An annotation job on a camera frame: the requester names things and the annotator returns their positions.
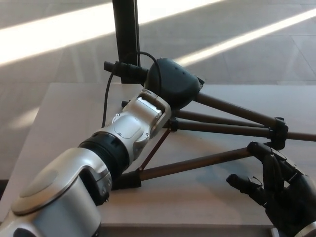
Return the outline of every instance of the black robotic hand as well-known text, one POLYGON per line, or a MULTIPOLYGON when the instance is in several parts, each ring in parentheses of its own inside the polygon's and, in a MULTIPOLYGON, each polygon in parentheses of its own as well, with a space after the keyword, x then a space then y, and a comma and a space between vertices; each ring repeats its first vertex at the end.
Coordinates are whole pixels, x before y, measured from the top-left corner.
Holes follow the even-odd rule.
POLYGON ((252 142, 247 149, 263 165, 264 189, 262 184, 235 174, 227 182, 263 206, 274 226, 287 237, 316 236, 316 187, 311 178, 264 144, 252 142))

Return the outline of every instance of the tripod leg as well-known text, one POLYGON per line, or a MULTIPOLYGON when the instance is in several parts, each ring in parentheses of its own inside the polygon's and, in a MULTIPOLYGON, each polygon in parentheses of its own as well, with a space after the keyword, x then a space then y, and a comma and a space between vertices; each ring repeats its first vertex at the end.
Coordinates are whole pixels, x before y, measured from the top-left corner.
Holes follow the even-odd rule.
POLYGON ((288 132, 287 139, 316 142, 316 134, 288 132))
POLYGON ((269 117, 269 116, 245 109, 243 107, 228 103, 226 101, 216 99, 209 95, 205 95, 201 92, 197 95, 195 101, 200 104, 207 105, 212 108, 227 112, 229 114, 236 115, 238 117, 241 117, 253 122, 257 122, 266 127, 276 128, 277 126, 277 120, 273 117, 269 117))
POLYGON ((186 160, 182 162, 177 162, 174 164, 163 165, 151 169, 145 169, 143 172, 139 173, 140 180, 154 179, 170 174, 176 174, 183 171, 188 171, 192 169, 198 169, 214 164, 220 164, 224 162, 229 162, 232 160, 242 159, 252 156, 247 148, 241 148, 229 152, 223 152, 219 154, 214 154, 206 157, 200 157, 196 159, 186 160))
POLYGON ((246 127, 264 127, 260 124, 255 124, 252 122, 243 122, 229 118, 220 118, 216 116, 204 115, 189 111, 178 110, 174 114, 175 117, 179 119, 187 119, 197 122, 207 122, 207 123, 217 123, 217 124, 227 124, 227 125, 237 125, 237 126, 246 126, 246 127))
POLYGON ((224 133, 251 137, 270 137, 270 131, 267 128, 260 127, 242 127, 234 125, 212 124, 203 122, 178 121, 179 130, 224 133))
POLYGON ((186 160, 173 164, 163 165, 143 171, 135 170, 126 174, 122 174, 112 186, 112 190, 139 188, 142 186, 142 181, 154 179, 170 174, 176 174, 183 171, 198 169, 214 164, 229 162, 232 160, 242 159, 252 156, 247 148, 241 148, 229 152, 223 152, 206 157, 186 160))

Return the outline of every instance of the brown metal rod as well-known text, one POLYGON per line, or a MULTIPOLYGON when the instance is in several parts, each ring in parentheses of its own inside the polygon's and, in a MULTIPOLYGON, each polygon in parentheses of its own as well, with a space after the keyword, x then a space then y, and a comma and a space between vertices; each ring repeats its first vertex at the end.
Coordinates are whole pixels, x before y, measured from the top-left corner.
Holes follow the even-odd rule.
POLYGON ((196 102, 210 106, 212 108, 224 111, 226 113, 236 115, 238 117, 257 122, 266 127, 275 128, 276 127, 276 119, 273 117, 269 117, 267 115, 263 115, 243 107, 228 103, 223 100, 216 99, 209 95, 205 95, 203 93, 199 93, 195 99, 196 102))
POLYGON ((178 129, 188 130, 188 131, 198 131, 198 132, 224 133, 224 134, 250 136, 250 137, 269 138, 270 136, 270 131, 267 128, 242 127, 242 126, 212 124, 212 123, 203 123, 203 122, 178 121, 178 129))
POLYGON ((170 174, 176 174, 192 169, 198 169, 214 164, 220 164, 224 162, 229 162, 232 160, 242 159, 252 156, 247 148, 241 148, 233 151, 223 152, 219 154, 214 154, 206 157, 200 157, 196 159, 186 160, 182 162, 177 162, 173 164, 163 165, 155 168, 145 169, 140 172, 140 180, 154 179, 170 174))
POLYGON ((229 118, 221 118, 211 115, 204 115, 189 111, 176 111, 174 114, 177 118, 187 119, 197 122, 208 122, 208 123, 217 123, 217 124, 227 124, 227 125, 237 125, 237 126, 246 126, 246 127, 264 127, 261 124, 255 124, 252 122, 243 122, 229 118))
POLYGON ((316 134, 288 132, 287 139, 316 142, 316 134))
POLYGON ((146 159, 144 160, 144 162, 141 164, 141 166, 138 168, 139 171, 142 171, 146 165, 150 162, 150 160, 153 158, 154 154, 157 152, 157 150, 159 149, 159 147, 162 145, 162 143, 164 142, 164 140, 167 138, 167 136, 170 134, 170 130, 167 129, 166 132, 161 136, 161 138, 159 139, 159 141, 156 143, 156 145, 154 146, 154 148, 152 149, 152 151, 148 154, 148 156, 146 157, 146 159))

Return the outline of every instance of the sunlight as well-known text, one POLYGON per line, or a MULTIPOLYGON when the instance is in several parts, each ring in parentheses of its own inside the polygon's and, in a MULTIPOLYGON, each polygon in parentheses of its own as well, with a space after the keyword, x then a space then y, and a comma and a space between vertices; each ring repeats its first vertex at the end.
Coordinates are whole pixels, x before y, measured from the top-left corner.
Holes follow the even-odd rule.
POLYGON ((202 50, 196 51, 194 53, 190 53, 183 57, 177 58, 174 61, 180 64, 181 66, 189 66, 194 63, 200 62, 206 58, 210 58, 216 54, 224 52, 228 49, 235 48, 239 45, 245 44, 252 40, 258 39, 262 36, 266 36, 278 30, 284 29, 286 27, 295 25, 302 21, 308 20, 312 17, 316 16, 316 9, 298 14, 296 16, 287 18, 285 20, 279 21, 277 23, 262 27, 255 31, 246 33, 244 35, 229 39, 227 41, 218 43, 216 45, 212 45, 210 47, 204 48, 202 50))
POLYGON ((13 129, 20 129, 27 126, 31 126, 34 122, 36 115, 38 114, 39 107, 27 111, 23 115, 15 118, 10 124, 9 127, 13 129))
MULTIPOLYGON (((138 0, 139 24, 221 0, 138 0)), ((0 66, 115 32, 112 3, 0 30, 0 66)))

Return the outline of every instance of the white table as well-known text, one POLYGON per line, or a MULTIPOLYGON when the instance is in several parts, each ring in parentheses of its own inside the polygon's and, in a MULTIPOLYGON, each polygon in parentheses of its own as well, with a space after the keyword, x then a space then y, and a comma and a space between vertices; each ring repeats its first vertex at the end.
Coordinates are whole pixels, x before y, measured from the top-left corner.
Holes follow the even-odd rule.
MULTIPOLYGON (((138 85, 113 84, 107 119, 120 110, 122 100, 135 96, 140 89, 138 85)), ((316 133, 316 86, 206 85, 202 90, 273 117, 284 117, 289 131, 316 133)), ((100 127, 104 91, 105 85, 99 83, 53 83, 49 87, 0 202, 0 222, 12 200, 42 168, 100 127)), ((236 118, 195 102, 185 109, 236 118)), ((135 170, 142 163, 162 133, 149 143, 127 171, 135 170)), ((251 141, 266 139, 178 131, 169 135, 147 167, 242 148, 251 141)), ((316 144, 288 140, 283 153, 316 179, 316 144)), ((263 208, 226 183, 232 173, 262 178, 262 166, 255 158, 245 158, 147 180, 138 189, 112 192, 110 202, 99 207, 102 225, 112 227, 108 229, 109 235, 111 230, 118 230, 116 227, 135 226, 214 228, 217 232, 211 236, 222 236, 221 228, 226 227, 234 228, 232 236, 247 228, 263 233, 271 227, 270 221, 263 208)))

